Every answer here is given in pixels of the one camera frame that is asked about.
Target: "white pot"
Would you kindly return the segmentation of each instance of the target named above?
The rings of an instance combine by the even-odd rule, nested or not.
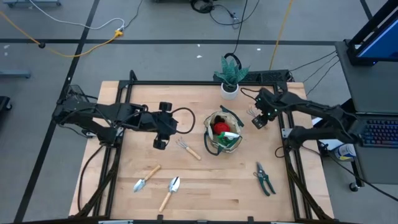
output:
[[[226,100],[233,100],[238,95],[239,85],[236,84],[236,90],[232,93],[228,93],[224,90],[224,83],[221,84],[221,96]]]

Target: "wooden handle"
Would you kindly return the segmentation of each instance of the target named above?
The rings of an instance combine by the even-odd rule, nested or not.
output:
[[[162,168],[160,165],[157,165],[155,169],[153,169],[145,178],[144,180],[147,181],[150,177],[152,177],[158,170]]]
[[[201,160],[201,157],[194,151],[192,150],[190,147],[186,147],[185,148],[191,155],[195,156],[195,158],[197,158],[198,160]]]
[[[162,212],[164,207],[166,207],[166,204],[169,201],[171,195],[172,195],[171,192],[167,193],[166,198],[164,198],[162,205],[160,206],[159,212]]]

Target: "gray floor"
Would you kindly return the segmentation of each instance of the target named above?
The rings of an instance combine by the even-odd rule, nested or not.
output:
[[[62,7],[44,7],[51,15],[68,21],[85,23],[94,0],[62,1]],[[367,0],[375,13],[386,0]],[[240,16],[244,1],[221,0]],[[114,17],[129,20],[139,1],[101,0],[93,26]],[[249,0],[248,11],[256,1]],[[261,0],[257,11],[245,22],[241,39],[276,40],[288,0]],[[39,11],[19,6],[9,9],[0,4],[17,25],[36,38],[79,39],[82,27],[58,24]],[[223,11],[215,17],[229,22]],[[352,37],[366,23],[359,0],[296,0],[286,23],[282,40],[331,40]],[[5,20],[0,19],[0,39],[25,38]],[[108,39],[119,27],[117,22],[101,30],[91,30],[89,39]],[[215,24],[208,15],[190,9],[184,0],[164,0],[154,4],[144,0],[138,18],[122,39],[235,39],[238,31]],[[48,44],[66,54],[73,54],[77,44]],[[93,45],[85,44],[83,51]],[[72,83],[87,94],[97,95],[103,80],[127,79],[134,69],[140,80],[211,80],[219,70],[220,57],[233,50],[233,45],[147,44],[106,45],[82,57]],[[239,45],[237,55],[251,70],[267,70],[273,45]],[[273,69],[295,68],[334,51],[333,46],[281,45]],[[50,117],[59,97],[72,60],[39,49],[34,44],[0,44],[0,67],[29,69],[31,79],[0,80],[0,95],[12,98],[14,108],[1,124],[0,131],[0,222],[12,222],[26,184],[40,151]],[[323,62],[294,71],[296,81],[305,80]],[[305,82],[309,91],[328,66]],[[330,70],[309,99],[334,105],[349,98],[339,64]],[[57,128],[52,138],[43,169],[25,215],[25,221],[63,218],[68,215],[85,148],[85,139],[69,130]],[[353,178],[332,161],[324,164],[326,181],[335,217],[347,222],[396,223],[397,204],[365,187],[351,193]],[[378,185],[398,196],[398,186]]]

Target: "wooden table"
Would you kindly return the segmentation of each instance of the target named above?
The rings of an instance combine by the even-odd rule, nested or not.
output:
[[[98,103],[112,104],[116,98],[118,82],[103,82]],[[259,86],[249,86],[258,90]],[[305,98],[302,83],[288,83],[289,91]],[[274,155],[281,146],[278,121],[269,122],[265,128],[256,129],[251,123],[252,117],[246,113],[254,101],[239,94],[233,101],[223,100],[219,86],[166,86],[134,85],[131,102],[146,104],[149,111],[157,111],[160,101],[173,103],[173,109],[191,108],[196,114],[196,125],[190,134],[176,134],[171,137],[166,150],[152,147],[154,133],[126,131],[124,136],[118,178],[114,192],[111,218],[154,220],[159,214],[159,207],[168,192],[168,184],[173,177],[181,178],[180,188],[171,196],[162,212],[165,220],[239,220],[246,221],[253,216],[256,221],[294,221],[288,178],[284,159]],[[243,121],[243,141],[232,154],[219,156],[209,154],[203,145],[204,119],[220,105],[235,112]],[[294,112],[296,125],[311,127],[311,117]],[[188,130],[192,116],[187,111],[174,114],[179,121],[177,129]],[[183,137],[202,160],[178,146],[175,141]],[[314,141],[307,141],[305,146],[316,149]],[[98,148],[98,140],[88,140],[81,167]],[[321,159],[314,153],[301,150],[307,189],[325,213],[333,217],[328,189]],[[82,200],[84,205],[98,186],[104,150],[88,165],[83,178]],[[275,188],[276,195],[266,197],[259,181],[253,176],[259,161]],[[144,178],[157,164],[162,166],[139,192],[133,193],[134,184]],[[70,214],[77,213],[76,185]],[[298,200],[302,201],[297,189]],[[103,194],[101,213],[108,193]]]

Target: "blue screen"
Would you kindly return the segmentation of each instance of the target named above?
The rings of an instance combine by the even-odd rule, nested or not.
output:
[[[398,20],[381,32],[358,57],[398,59]]]

